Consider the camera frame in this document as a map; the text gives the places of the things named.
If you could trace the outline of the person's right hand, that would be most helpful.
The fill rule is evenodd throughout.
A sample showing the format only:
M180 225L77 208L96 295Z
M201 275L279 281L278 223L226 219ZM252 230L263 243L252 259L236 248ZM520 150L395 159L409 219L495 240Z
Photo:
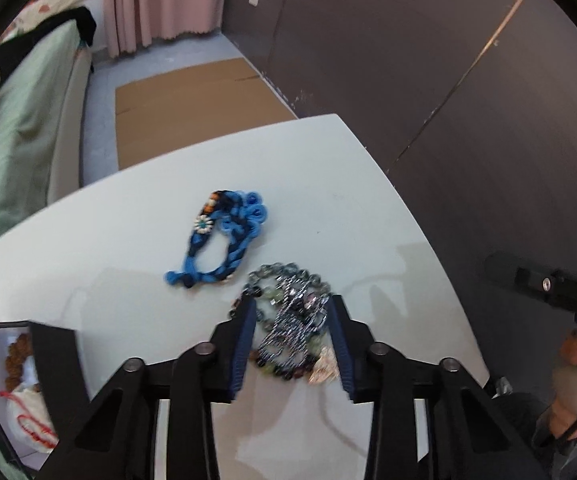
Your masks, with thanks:
M552 379L554 397L537 418L531 444L543 455L560 452L573 456L577 453L577 430L562 445L556 441L577 420L577 330L561 345Z

